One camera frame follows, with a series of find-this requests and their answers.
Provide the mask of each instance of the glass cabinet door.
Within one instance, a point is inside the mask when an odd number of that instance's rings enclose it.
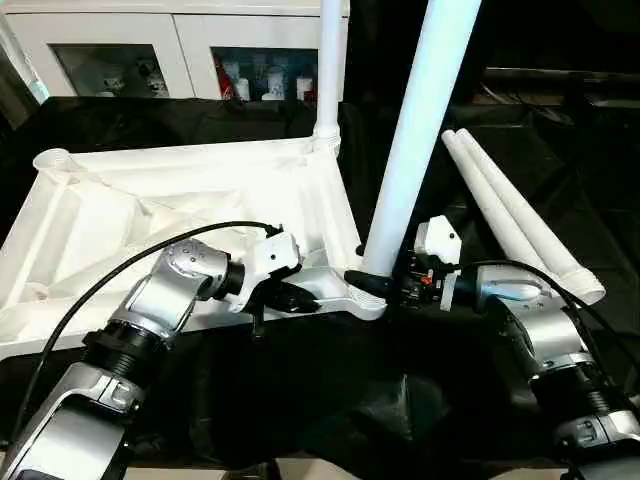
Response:
[[[51,45],[83,97],[169,97],[152,45]]]
[[[317,50],[213,47],[211,55],[223,99],[315,101],[317,97]]]
[[[318,88],[320,17],[175,15],[197,97],[244,101],[314,101]],[[348,19],[342,18],[344,64]]]
[[[51,95],[194,96],[171,15],[35,13],[7,21]]]

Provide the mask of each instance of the wire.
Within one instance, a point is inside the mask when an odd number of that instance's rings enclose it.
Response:
[[[531,265],[528,265],[526,263],[519,262],[517,260],[481,260],[478,262],[471,262],[465,265],[454,265],[450,268],[453,270],[465,270],[468,268],[489,267],[489,266],[511,266],[511,267],[520,268],[522,270],[526,270],[530,273],[533,273],[534,275],[540,277],[542,280],[547,282],[551,288],[553,288],[556,292],[558,292],[558,295],[560,295],[560,298],[562,298],[562,300],[566,303],[567,308],[569,309],[571,314],[574,316],[576,321],[579,322],[579,327],[584,331],[585,335],[587,336],[587,340],[591,344],[589,345],[590,353],[594,357],[596,362],[598,362],[601,365],[601,367],[604,367],[604,363],[602,362],[602,359],[600,358],[600,354],[598,353],[597,345],[593,337],[591,336],[591,332],[589,331],[588,327],[585,325],[582,317],[580,316],[580,312],[578,311],[576,304],[580,306],[580,308],[582,308],[585,312],[587,312],[596,322],[598,322],[602,326],[602,328],[604,328],[608,333],[611,334],[612,338],[616,343],[616,346],[629,359],[629,361],[633,365],[633,368],[636,370],[638,375],[640,375],[640,365],[638,364],[638,360],[636,359],[635,355],[631,352],[631,350],[629,350],[629,348],[620,339],[620,336],[614,330],[611,324],[607,322],[604,319],[604,317],[600,315],[591,305],[587,304],[580,297],[577,297],[570,291],[563,288],[557,281],[555,281],[553,278],[551,278],[551,276],[549,276],[547,273],[543,272],[542,270],[536,267],[532,267]]]
[[[482,88],[482,90],[484,90],[484,92],[489,95],[491,98],[493,98],[496,102],[501,103],[503,105],[507,105],[511,102],[509,102],[508,100],[506,100],[505,98],[501,97],[500,95],[498,95],[496,92],[494,92],[493,90],[491,90],[489,87],[487,87],[486,84],[484,84],[483,82],[480,82],[480,88]]]
[[[281,231],[280,229],[272,225],[261,223],[261,222],[251,222],[251,221],[233,221],[233,222],[215,223],[211,225],[205,225],[204,227],[195,228],[193,230],[189,230],[187,232],[181,233],[167,240],[164,240],[160,243],[157,243],[135,254],[128,260],[125,260],[116,268],[114,268],[109,273],[107,273],[100,280],[98,280],[91,288],[89,288],[89,290],[87,290],[84,293],[84,295],[82,295],[78,300],[76,300],[76,302],[71,306],[71,308],[67,311],[64,317],[62,317],[60,322],[58,322],[56,327],[53,329],[53,332],[51,332],[51,335],[49,336],[47,343],[45,344],[44,348],[42,349],[42,352],[40,353],[40,358],[38,359],[38,363],[36,365],[35,370],[33,371],[33,374],[31,375],[31,379],[29,380],[29,384],[27,385],[27,390],[22,399],[22,403],[20,404],[20,408],[18,409],[18,415],[14,423],[13,433],[11,434],[11,441],[12,442],[15,441],[18,434],[20,433],[20,430],[22,429],[24,417],[26,416],[27,411],[29,410],[29,404],[31,403],[31,397],[33,396],[33,392],[38,383],[40,375],[42,373],[44,364],[47,361],[47,358],[49,357],[51,352],[53,351],[53,347],[55,346],[56,342],[60,338],[60,335],[62,334],[65,327],[69,324],[73,316],[78,312],[78,310],[80,310],[80,308],[82,308],[82,306],[85,303],[87,303],[87,301],[91,297],[93,297],[96,294],[96,292],[98,292],[98,290],[100,290],[107,283],[109,283],[113,278],[115,278],[118,274],[122,273],[124,270],[129,268],[134,263],[138,262],[139,260],[142,260],[145,257],[148,257],[149,255],[155,252],[162,250],[163,248],[168,247],[169,245],[172,245],[176,242],[180,242],[182,240],[186,240],[187,238],[191,238],[196,235],[200,235],[201,233],[210,232],[213,230],[221,230],[223,228],[230,228],[230,227],[262,228],[267,232],[268,237],[275,235],[276,233],[279,233]]]

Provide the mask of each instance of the black tablecloth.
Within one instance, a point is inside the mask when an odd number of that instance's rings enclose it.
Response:
[[[339,165],[366,238],[398,108],[341,105]],[[466,127],[585,266],[607,288],[597,309],[636,351],[640,342],[638,113],[529,106],[452,107]],[[2,147],[0,237],[35,177],[31,161],[70,152],[310,135],[301,104],[202,100],[50,99]],[[503,256],[439,142],[415,226],[445,213],[463,260]],[[608,369],[629,374],[596,332]],[[269,322],[260,342],[234,327],[185,334],[131,431],[138,462],[242,466],[305,450],[364,479],[486,478],[544,465],[547,430],[514,362],[481,317],[464,309],[381,321],[347,314]],[[41,399],[80,350],[57,352]],[[0,438],[7,438],[34,358],[0,364]]]

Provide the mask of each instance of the white cylindrical leg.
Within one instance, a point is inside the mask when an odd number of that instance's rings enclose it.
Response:
[[[362,269],[389,275],[438,137],[481,0],[430,0]]]
[[[340,79],[340,21],[342,0],[322,0],[318,52],[318,112],[314,137],[338,140],[338,86]]]
[[[447,130],[442,134],[442,141],[507,257],[546,270],[544,262],[484,178],[456,134]]]
[[[595,275],[578,263],[475,138],[465,129],[459,130],[456,137],[464,145],[475,166],[482,172],[547,269],[555,273],[566,288],[586,302],[594,303],[602,298],[605,289]]]

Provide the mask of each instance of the silver robotic arm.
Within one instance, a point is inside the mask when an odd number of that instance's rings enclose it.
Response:
[[[640,478],[636,408],[594,359],[579,319],[565,309],[558,292],[513,266],[481,266],[462,275],[441,268],[458,263],[460,247],[445,217],[422,224],[413,261],[426,268],[409,275],[404,301],[436,301],[443,310],[452,302],[470,303],[511,340],[551,427],[557,457],[572,466],[567,479]]]
[[[83,360],[69,367],[28,422],[0,478],[99,480],[124,468],[114,458],[126,426],[195,302],[215,298],[241,311],[273,272],[293,271],[299,263],[285,232],[257,244],[242,262],[197,240],[167,247],[105,328],[87,335]]]

